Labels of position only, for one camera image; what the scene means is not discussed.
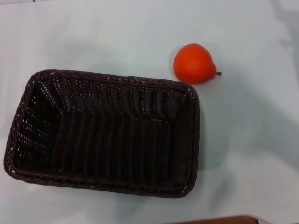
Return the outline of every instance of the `rectangular basket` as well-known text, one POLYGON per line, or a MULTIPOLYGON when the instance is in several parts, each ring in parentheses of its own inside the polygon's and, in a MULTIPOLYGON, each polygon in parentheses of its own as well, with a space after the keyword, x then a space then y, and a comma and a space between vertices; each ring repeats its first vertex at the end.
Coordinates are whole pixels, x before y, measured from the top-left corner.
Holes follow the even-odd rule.
POLYGON ((4 168, 28 183, 179 198, 195 185, 198 152, 190 85, 44 70, 26 85, 4 168))

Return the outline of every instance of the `basket bottom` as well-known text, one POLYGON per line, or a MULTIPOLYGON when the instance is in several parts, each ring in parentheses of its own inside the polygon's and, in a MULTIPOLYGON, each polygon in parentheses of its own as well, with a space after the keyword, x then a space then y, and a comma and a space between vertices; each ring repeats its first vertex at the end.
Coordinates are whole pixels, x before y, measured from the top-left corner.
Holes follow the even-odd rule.
POLYGON ((171 172, 171 122, 123 114, 61 114, 50 153, 52 173, 157 184, 171 172))

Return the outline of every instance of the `brown wicker basket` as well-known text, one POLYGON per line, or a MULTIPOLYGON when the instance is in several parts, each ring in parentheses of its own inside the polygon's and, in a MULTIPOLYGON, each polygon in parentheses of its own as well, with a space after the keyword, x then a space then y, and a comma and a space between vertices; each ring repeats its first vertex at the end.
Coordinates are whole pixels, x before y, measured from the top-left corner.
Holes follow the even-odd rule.
POLYGON ((198 152, 191 86, 45 70, 26 85, 4 168, 28 183, 178 198, 195 185, 198 152))

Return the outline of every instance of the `white table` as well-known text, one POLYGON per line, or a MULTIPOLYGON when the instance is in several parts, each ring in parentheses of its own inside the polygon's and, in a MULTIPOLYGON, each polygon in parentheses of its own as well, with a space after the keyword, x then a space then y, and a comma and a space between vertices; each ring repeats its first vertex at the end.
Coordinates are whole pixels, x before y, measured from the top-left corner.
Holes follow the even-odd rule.
POLYGON ((0 157, 29 77, 55 68, 176 80, 197 42, 203 164, 185 198, 44 187, 0 169, 2 224, 154 224, 239 214, 299 222, 299 1, 49 0, 0 5, 0 157))

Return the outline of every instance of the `basket rim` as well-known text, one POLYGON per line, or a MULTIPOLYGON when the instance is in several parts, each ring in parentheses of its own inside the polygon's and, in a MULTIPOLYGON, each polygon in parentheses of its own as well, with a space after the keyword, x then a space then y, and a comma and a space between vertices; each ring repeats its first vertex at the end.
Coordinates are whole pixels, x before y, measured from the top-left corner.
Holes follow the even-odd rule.
POLYGON ((166 79, 151 79, 143 77, 122 77, 116 75, 107 75, 101 73, 93 72, 83 72, 83 71, 73 71, 73 70, 43 70, 37 72, 31 76, 30 80, 27 82, 24 94, 21 98, 19 106, 16 110, 14 116, 8 140, 7 147, 4 156, 4 169, 5 171, 14 179, 23 180, 28 183, 36 183, 40 185, 51 185, 59 187, 72 187, 72 188, 83 188, 83 189, 94 189, 105 191, 105 188, 110 187, 107 191, 111 191, 111 187, 115 188, 115 192, 120 193, 130 193, 130 189, 134 194, 145 195, 145 196, 157 196, 157 197, 169 197, 169 198, 178 198, 184 197, 187 195, 194 187, 196 177, 197 177, 197 168, 198 168, 198 153, 199 153, 199 97, 196 90, 188 84, 166 80, 166 79), (142 186, 140 184, 130 184, 130 183, 121 183, 118 180, 108 181, 101 179, 91 180, 84 177, 70 177, 67 175, 53 175, 38 173, 33 171, 26 171, 17 168, 14 165, 14 152, 15 152, 15 143, 17 142, 17 134, 20 133, 20 129, 23 123, 23 119, 26 115, 26 108, 28 103, 33 95, 34 89, 37 87, 38 83, 44 79, 44 77, 55 77, 55 78, 67 78, 67 79, 76 79, 84 80, 90 82, 102 82, 109 84, 119 84, 119 85, 129 85, 136 87, 148 87, 148 88, 165 88, 171 89, 179 92, 188 94, 193 98, 194 110, 194 134, 193 138, 193 152, 190 156, 191 165, 188 166, 186 174, 186 185, 185 188, 176 187, 176 188, 154 188, 152 186, 142 186))

